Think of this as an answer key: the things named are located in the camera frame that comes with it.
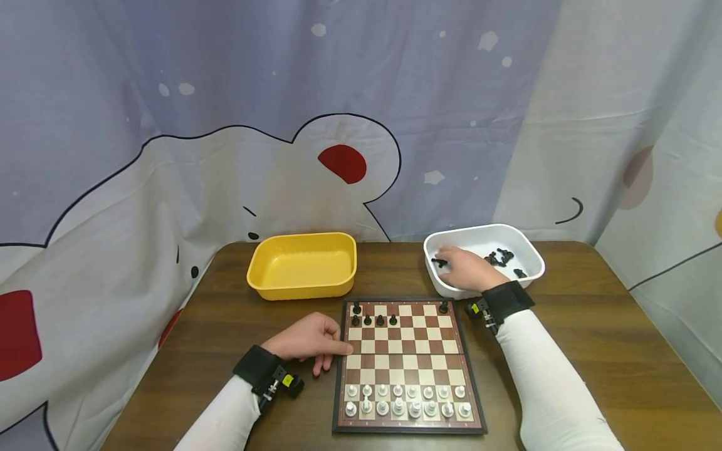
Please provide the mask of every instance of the red ear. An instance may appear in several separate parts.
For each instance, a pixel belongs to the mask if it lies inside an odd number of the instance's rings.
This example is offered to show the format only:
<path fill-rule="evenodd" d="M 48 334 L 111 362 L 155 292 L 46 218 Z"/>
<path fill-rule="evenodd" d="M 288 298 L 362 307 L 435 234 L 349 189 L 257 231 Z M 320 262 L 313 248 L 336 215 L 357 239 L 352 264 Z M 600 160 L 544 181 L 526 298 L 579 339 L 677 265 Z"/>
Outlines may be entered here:
<path fill-rule="evenodd" d="M 0 381 L 26 372 L 42 358 L 32 293 L 0 294 Z"/>
<path fill-rule="evenodd" d="M 331 172 L 352 185 L 366 176 L 366 160 L 356 149 L 345 144 L 329 147 L 318 155 L 318 161 Z"/>

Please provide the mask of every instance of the black wrist strap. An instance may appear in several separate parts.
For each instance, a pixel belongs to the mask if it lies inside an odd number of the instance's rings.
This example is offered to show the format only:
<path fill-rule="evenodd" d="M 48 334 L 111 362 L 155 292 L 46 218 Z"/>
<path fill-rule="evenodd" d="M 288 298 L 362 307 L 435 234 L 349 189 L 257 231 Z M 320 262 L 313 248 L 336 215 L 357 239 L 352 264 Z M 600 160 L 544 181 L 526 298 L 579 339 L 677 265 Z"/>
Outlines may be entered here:
<path fill-rule="evenodd" d="M 534 301 L 516 280 L 488 289 L 482 296 L 497 327 L 504 324 L 507 316 L 534 306 Z"/>

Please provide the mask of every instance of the brown square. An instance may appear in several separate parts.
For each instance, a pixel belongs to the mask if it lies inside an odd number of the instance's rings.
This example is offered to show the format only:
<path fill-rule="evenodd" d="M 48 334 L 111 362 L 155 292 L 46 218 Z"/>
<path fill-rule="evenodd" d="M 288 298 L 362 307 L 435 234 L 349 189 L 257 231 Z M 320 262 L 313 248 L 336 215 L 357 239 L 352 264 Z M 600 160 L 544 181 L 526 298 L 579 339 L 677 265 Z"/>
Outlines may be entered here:
<path fill-rule="evenodd" d="M 416 354 L 416 342 L 413 340 L 401 340 L 401 351 L 404 354 Z"/>
<path fill-rule="evenodd" d="M 377 369 L 375 383 L 378 384 L 389 384 L 391 381 L 390 373 L 387 369 Z"/>
<path fill-rule="evenodd" d="M 347 369 L 346 370 L 346 383 L 347 384 L 360 384 L 361 383 L 361 370 L 360 369 Z"/>
<path fill-rule="evenodd" d="M 426 333 L 426 328 L 414 328 L 414 339 L 416 340 L 428 340 L 429 336 Z"/>
<path fill-rule="evenodd" d="M 453 336 L 453 329 L 452 328 L 441 328 L 441 338 L 443 340 L 456 340 L 456 337 Z"/>
<path fill-rule="evenodd" d="M 400 328 L 389 328 L 388 329 L 389 340 L 401 340 L 401 329 Z"/>
<path fill-rule="evenodd" d="M 376 340 L 375 341 L 375 354 L 388 354 L 388 340 Z"/>
<path fill-rule="evenodd" d="M 391 369 L 404 368 L 404 356 L 401 354 L 389 354 L 388 355 L 388 367 Z"/>
<path fill-rule="evenodd" d="M 426 327 L 428 327 L 428 328 L 439 327 L 439 317 L 438 316 L 427 316 L 426 317 Z"/>
<path fill-rule="evenodd" d="M 349 340 L 349 344 L 354 347 L 354 354 L 361 354 L 361 340 Z"/>
<path fill-rule="evenodd" d="M 418 369 L 405 369 L 404 370 L 404 383 L 406 385 L 416 385 L 419 383 L 419 370 Z"/>
<path fill-rule="evenodd" d="M 434 382 L 437 385 L 449 385 L 449 373 L 445 369 L 434 370 Z"/>
<path fill-rule="evenodd" d="M 461 369 L 461 356 L 458 354 L 446 354 L 446 367 L 449 369 Z"/>
<path fill-rule="evenodd" d="M 444 354 L 444 343 L 441 340 L 429 340 L 431 354 Z"/>
<path fill-rule="evenodd" d="M 416 356 L 417 362 L 419 362 L 419 369 L 432 369 L 431 356 L 429 354 L 419 354 Z"/>

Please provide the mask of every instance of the left hand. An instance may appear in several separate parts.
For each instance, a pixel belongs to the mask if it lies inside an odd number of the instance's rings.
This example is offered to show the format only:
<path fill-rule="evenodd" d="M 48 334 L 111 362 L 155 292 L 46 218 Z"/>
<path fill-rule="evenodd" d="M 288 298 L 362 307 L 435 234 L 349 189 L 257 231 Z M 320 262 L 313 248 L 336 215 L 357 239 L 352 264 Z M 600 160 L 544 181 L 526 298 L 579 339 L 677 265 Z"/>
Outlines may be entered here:
<path fill-rule="evenodd" d="M 341 331 L 336 321 L 315 312 L 271 337 L 261 347 L 283 360 L 306 360 L 315 357 L 313 375 L 319 376 L 321 368 L 324 371 L 331 368 L 334 355 L 347 356 L 354 351 L 350 344 L 339 341 L 340 335 Z"/>

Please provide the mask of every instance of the right hand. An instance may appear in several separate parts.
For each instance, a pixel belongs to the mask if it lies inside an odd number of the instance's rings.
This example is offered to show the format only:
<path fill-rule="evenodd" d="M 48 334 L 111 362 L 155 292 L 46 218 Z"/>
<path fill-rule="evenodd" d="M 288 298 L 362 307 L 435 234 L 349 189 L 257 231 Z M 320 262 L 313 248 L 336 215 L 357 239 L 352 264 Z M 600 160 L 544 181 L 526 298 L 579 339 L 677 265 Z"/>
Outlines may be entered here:
<path fill-rule="evenodd" d="M 509 282 L 509 278 L 494 269 L 486 260 L 456 246 L 444 246 L 436 258 L 449 262 L 448 273 L 439 274 L 447 285 L 473 292 L 485 292 Z"/>

